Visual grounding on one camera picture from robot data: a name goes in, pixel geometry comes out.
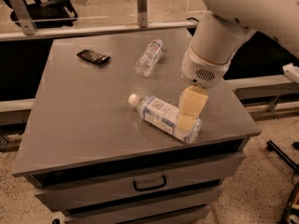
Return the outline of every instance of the gray table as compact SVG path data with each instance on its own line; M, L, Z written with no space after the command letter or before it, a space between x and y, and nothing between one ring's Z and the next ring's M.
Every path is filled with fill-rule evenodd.
M153 77L139 77L135 61L154 38L164 42L163 58ZM127 102L131 93L154 94L178 105L188 86L180 78L180 65L191 39L181 28L55 40L13 175L25 176L41 188L41 176L51 172L211 144L225 146L230 140L241 140L236 147L241 151L260 129L224 81L207 91L209 99L200 116L203 128L192 145L141 120ZM86 63L76 56L83 49L111 60L103 67Z

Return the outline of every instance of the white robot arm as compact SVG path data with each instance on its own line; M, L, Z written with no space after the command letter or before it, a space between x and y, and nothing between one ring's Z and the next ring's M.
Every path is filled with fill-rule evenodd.
M215 86L256 31L299 58L299 0L203 0L203 15L181 66L183 78Z

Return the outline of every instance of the cabinet drawer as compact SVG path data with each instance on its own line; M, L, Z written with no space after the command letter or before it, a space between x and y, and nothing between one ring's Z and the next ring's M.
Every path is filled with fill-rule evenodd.
M193 161L169 163L161 167L138 170L138 175L65 189L42 189L36 197L51 211L63 211L85 205L175 189L234 174L244 159L243 152Z
M150 218L215 202L222 191L222 185L218 185L212 188L188 189L180 193L168 193L159 197L118 205L109 206L107 203L100 208L97 205L89 208L79 208L72 210L71 215L64 222L67 224L113 224L146 217Z
M158 216L140 218L134 221L125 221L119 224L182 224L193 223L194 221L206 218L209 212L209 205L200 205L176 212L161 214Z

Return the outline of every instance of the white bottle cap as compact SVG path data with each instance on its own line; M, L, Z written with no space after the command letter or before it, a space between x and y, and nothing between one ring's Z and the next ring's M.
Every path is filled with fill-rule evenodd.
M157 42L161 47L163 46L163 40L156 39L155 42Z
M131 94L128 100L129 104L133 107L137 107L139 104L139 96L136 94Z

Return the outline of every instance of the clear plastic bottle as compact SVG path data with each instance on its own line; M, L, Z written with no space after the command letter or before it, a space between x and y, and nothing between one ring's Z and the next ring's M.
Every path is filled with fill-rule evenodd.
M163 41L152 40L139 60L135 63L135 70L141 77L149 77L162 57Z
M194 142L202 127L202 121L197 118L189 131L182 131L177 127L178 108L153 95L140 98L136 94L131 94L129 104L137 109L143 120L175 136L184 143Z

